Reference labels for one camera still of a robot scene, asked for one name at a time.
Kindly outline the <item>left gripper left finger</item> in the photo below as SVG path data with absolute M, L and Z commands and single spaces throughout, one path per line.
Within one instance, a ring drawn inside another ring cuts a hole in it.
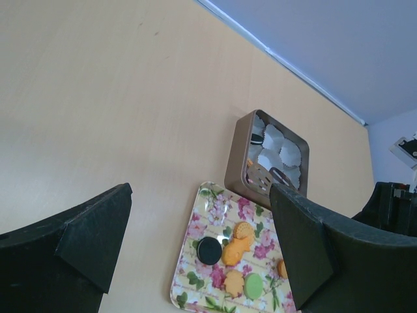
M 98 312 L 122 247 L 132 189 L 119 184 L 1 235 L 2 312 Z

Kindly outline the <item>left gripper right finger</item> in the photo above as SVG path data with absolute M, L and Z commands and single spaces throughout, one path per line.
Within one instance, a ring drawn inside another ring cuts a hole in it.
M 270 204 L 297 310 L 416 311 L 416 236 L 368 226 L 281 184 Z

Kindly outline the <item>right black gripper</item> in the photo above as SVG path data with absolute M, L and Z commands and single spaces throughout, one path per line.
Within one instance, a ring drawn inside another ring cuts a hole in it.
M 392 233 L 416 236 L 416 193 L 409 185 L 378 182 L 353 220 Z

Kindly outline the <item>orange round biscuit top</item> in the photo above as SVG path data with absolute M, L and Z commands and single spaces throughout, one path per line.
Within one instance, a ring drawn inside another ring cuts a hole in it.
M 255 232 L 252 225 L 248 222 L 239 222 L 233 230 L 233 237 L 235 239 L 247 238 L 249 245 L 252 246 L 255 242 Z

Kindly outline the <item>orange fish cookie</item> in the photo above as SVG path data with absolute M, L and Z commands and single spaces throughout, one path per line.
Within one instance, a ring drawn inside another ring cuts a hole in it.
M 233 240 L 223 249 L 222 261 L 226 266 L 235 266 L 240 262 L 245 252 L 251 248 L 249 237 L 233 238 Z

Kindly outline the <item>metal tongs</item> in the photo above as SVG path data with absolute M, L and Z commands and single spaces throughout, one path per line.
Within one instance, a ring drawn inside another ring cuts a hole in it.
M 251 189 L 266 197 L 269 197 L 271 186 L 274 183 L 279 183 L 293 190 L 297 190 L 290 178 L 281 170 L 275 167 L 267 170 L 251 159 L 247 159 L 246 161 L 246 180 Z

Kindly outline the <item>black sandwich cookie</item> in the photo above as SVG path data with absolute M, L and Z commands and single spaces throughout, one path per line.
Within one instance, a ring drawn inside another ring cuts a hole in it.
M 262 135 L 252 133 L 251 138 L 250 138 L 251 145 L 262 145 L 263 141 L 264 141 L 264 138 L 262 137 Z
M 214 265 L 222 256 L 222 246 L 216 238 L 204 237 L 198 242 L 196 252 L 201 263 Z

